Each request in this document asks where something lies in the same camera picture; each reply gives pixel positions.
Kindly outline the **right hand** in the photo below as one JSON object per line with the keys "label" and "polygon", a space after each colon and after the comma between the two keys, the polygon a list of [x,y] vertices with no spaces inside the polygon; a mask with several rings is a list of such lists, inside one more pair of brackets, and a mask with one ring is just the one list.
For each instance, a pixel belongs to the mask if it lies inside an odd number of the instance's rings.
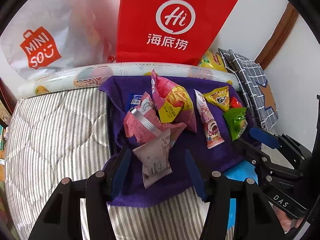
{"label": "right hand", "polygon": [[285,212],[281,211],[281,209],[277,208],[275,205],[272,207],[285,233],[289,232],[291,228],[298,228],[304,219],[303,217],[299,219],[291,219]]}

